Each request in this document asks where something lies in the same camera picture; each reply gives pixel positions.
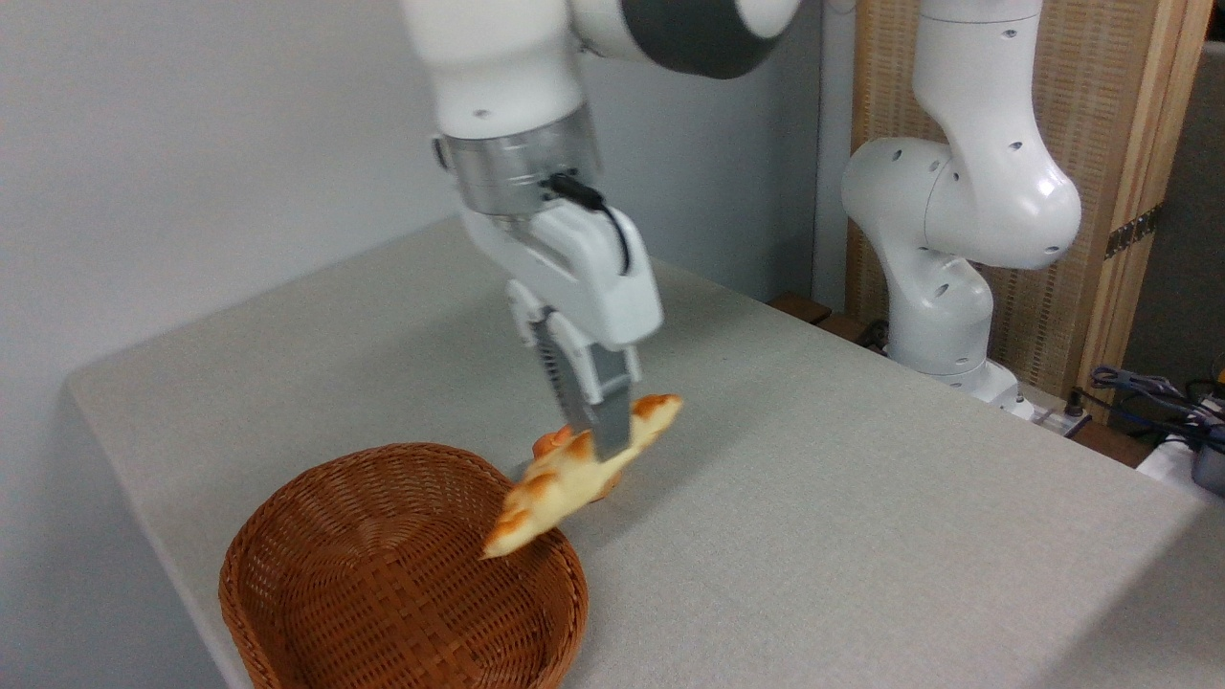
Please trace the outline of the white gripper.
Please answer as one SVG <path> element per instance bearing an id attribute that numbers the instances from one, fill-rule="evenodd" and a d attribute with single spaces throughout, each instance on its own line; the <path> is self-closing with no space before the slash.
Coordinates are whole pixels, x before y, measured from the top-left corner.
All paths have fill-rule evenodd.
<path id="1" fill-rule="evenodd" d="M 637 348 L 662 326 L 644 243 L 627 215 L 555 204 L 529 218 L 463 210 L 481 253 L 513 280 L 503 293 L 518 336 L 537 353 L 570 430 L 590 432 L 597 459 L 631 439 Z"/>

